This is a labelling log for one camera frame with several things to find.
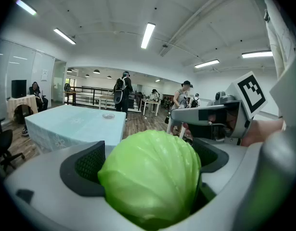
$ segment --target green cabbage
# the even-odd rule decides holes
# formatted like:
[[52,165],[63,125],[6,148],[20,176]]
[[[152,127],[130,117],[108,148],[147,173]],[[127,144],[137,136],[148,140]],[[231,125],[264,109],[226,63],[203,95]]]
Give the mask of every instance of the green cabbage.
[[98,173],[107,202],[147,230],[189,216],[201,167],[189,143],[164,131],[128,136]]

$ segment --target fluorescent ceiling light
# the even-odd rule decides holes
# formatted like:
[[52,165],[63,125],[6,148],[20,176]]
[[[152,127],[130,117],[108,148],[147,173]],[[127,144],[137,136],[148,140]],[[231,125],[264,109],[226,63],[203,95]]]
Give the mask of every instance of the fluorescent ceiling light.
[[153,33],[154,28],[155,28],[155,24],[152,24],[150,22],[147,24],[146,31],[144,32],[143,39],[142,39],[142,48],[143,49],[147,48],[147,45],[149,43],[149,40],[150,40],[150,37]]
[[262,51],[262,52],[253,52],[253,53],[243,53],[242,56],[243,58],[273,56],[273,53],[271,51]]
[[28,60],[27,58],[23,58],[23,57],[18,57],[18,56],[14,56],[15,58],[19,58],[19,59],[24,59],[24,60]]
[[64,39],[66,39],[67,41],[69,41],[71,44],[76,44],[72,39],[70,39],[67,35],[65,35],[62,31],[60,31],[59,29],[54,29],[54,32],[58,33],[61,37],[63,37]]
[[21,6],[24,10],[26,10],[27,12],[31,13],[32,15],[35,15],[37,12],[35,10],[33,10],[32,8],[30,8],[27,4],[25,4],[23,1],[21,0],[17,0],[16,4]]
[[210,62],[206,62],[204,64],[199,64],[199,65],[196,65],[195,68],[209,66],[209,65],[213,65],[213,64],[219,64],[219,60],[213,60],[213,61],[210,61]]

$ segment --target light blue tablecloth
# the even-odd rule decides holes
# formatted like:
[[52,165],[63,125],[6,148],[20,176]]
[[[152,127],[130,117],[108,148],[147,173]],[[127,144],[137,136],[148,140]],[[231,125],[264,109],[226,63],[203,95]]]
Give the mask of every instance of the light blue tablecloth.
[[[103,114],[115,117],[106,119]],[[126,114],[108,110],[62,105],[25,118],[30,138],[40,153],[75,144],[105,141],[106,156],[122,140]]]

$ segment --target black cap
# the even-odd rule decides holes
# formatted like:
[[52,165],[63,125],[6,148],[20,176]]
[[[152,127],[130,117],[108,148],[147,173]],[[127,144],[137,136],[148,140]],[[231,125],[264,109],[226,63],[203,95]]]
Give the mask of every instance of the black cap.
[[129,75],[129,76],[130,76],[130,74],[129,74],[128,71],[124,71],[124,72],[123,72],[123,75]]
[[182,86],[183,85],[190,85],[191,87],[193,87],[193,85],[191,85],[191,83],[188,80],[184,81],[183,84],[182,84]]

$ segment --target black railing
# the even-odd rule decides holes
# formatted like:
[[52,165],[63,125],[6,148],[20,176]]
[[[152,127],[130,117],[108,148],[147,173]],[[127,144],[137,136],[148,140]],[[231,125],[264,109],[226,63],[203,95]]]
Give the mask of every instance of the black railing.
[[[105,89],[105,88],[97,88],[97,87],[71,87],[71,90],[74,91],[80,91],[76,94],[76,103],[82,104],[82,105],[88,105],[88,106],[98,106],[99,105],[99,97],[100,96],[114,96],[114,90],[113,89]],[[72,94],[65,94],[65,97],[69,100],[73,100]],[[131,93],[129,95],[129,109],[137,109],[140,110],[140,102],[142,99],[142,95],[138,93]],[[112,99],[102,99],[101,105],[106,105],[107,108],[115,108],[114,100]]]

